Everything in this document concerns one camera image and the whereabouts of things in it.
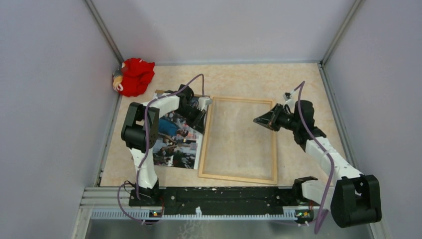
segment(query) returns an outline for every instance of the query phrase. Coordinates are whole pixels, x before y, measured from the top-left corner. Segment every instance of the white wall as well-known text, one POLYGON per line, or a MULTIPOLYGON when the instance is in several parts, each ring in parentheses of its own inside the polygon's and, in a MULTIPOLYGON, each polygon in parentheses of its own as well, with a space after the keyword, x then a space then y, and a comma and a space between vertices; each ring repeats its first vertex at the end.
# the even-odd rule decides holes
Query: white wall
POLYGON ((94 0, 124 58, 319 61, 352 0, 94 0))
POLYGON ((421 238, 422 2, 368 0, 327 66, 359 168, 395 238, 421 238))
POLYGON ((0 238, 69 238, 117 66, 81 0, 0 2, 0 238))

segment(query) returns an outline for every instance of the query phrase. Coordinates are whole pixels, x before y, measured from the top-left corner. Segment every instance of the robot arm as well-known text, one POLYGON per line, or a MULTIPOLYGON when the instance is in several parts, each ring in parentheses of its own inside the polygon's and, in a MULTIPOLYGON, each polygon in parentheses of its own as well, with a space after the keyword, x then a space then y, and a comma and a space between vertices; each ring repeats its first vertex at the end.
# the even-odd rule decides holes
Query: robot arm
POLYGON ((133 102, 129 105, 126 118, 121 131, 121 138, 126 142, 135 164, 138 187, 140 193, 147 197, 152 197, 154 189, 158 188, 158 178, 154 170, 153 146, 158 136, 159 118, 168 112, 175 111, 186 118, 186 123, 193 129, 204 132, 205 107, 210 104, 208 97, 200 97, 198 107, 189 105, 189 101, 194 96, 191 88, 186 87, 177 95, 169 96, 171 91, 160 96, 160 100, 145 102, 142 104, 133 102), (146 106, 149 104, 147 119, 145 119, 146 106), (144 121, 144 125, 138 125, 137 121, 144 121), (149 142, 146 141, 145 124, 149 128, 149 142))
MULTIPOLYGON (((379 222, 381 220, 381 200, 379 182, 373 175, 364 175, 352 167, 330 144, 322 130, 316 127, 314 108, 311 102, 301 101, 302 115, 305 123, 318 142, 326 148, 323 151, 306 131, 299 115, 298 102, 294 113, 290 112, 293 105, 293 92, 286 93, 286 104, 276 104, 268 113, 254 119, 255 123, 270 130, 278 131, 281 127, 293 132, 295 142, 312 156, 329 175, 333 158, 334 174, 324 205, 321 207, 331 211, 334 221, 342 228, 379 222)), ((301 201, 312 200, 321 202, 325 183, 314 177, 296 179, 293 185, 295 197, 301 201)))

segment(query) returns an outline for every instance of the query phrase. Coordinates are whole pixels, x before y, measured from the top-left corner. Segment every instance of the photograph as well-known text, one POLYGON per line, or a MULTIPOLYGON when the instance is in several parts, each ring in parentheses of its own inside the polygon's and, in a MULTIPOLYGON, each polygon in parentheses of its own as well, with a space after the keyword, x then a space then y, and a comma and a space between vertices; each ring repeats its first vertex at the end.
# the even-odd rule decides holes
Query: photograph
MULTIPOLYGON (((193 97, 191 106, 198 105, 193 97)), ((158 138, 153 146, 154 165, 198 169, 203 135, 186 124, 186 119, 169 112, 159 119, 158 138)))

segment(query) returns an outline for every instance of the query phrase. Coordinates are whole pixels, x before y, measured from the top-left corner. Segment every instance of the red stuffed toy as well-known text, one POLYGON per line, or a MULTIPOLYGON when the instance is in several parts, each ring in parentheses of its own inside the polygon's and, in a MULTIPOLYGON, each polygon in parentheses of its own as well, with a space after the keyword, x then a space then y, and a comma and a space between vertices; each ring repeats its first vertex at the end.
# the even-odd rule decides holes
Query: red stuffed toy
POLYGON ((124 96, 139 96, 146 91, 154 76, 154 62, 141 58, 125 60, 113 73, 113 88, 124 96))

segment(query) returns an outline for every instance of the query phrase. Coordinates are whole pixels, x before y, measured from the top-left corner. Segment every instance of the wooden frame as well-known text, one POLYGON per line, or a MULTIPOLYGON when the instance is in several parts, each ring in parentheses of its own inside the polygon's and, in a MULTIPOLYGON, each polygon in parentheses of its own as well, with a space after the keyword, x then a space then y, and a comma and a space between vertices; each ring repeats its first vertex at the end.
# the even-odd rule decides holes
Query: wooden frame
MULTIPOLYGON (((255 98, 244 98, 244 97, 223 97, 223 96, 211 96, 211 99, 214 101, 231 101, 231 102, 247 102, 247 103, 261 103, 261 104, 269 104, 270 109, 272 109, 275 105, 272 99, 255 99, 255 98)), ((271 180, 268 179, 259 179, 259 178, 247 178, 247 177, 237 177, 237 176, 226 176, 226 175, 215 175, 215 174, 207 174, 204 173, 204 165, 205 160, 207 159, 207 149, 208 149, 208 141, 210 136, 210 127, 212 125, 212 117, 213 114, 213 107, 214 104, 209 106, 209 110, 207 112, 207 123, 204 133, 204 140, 202 143, 202 152, 200 157, 200 165, 198 170, 198 176, 201 178, 211 178, 211 179, 222 179, 222 180, 231 180, 231 181, 240 181, 240 182, 249 182, 249 183, 262 183, 262 184, 272 184, 277 185, 277 141, 276 141, 276 133, 271 132, 271 154, 272 154, 272 171, 271 171, 271 180)))

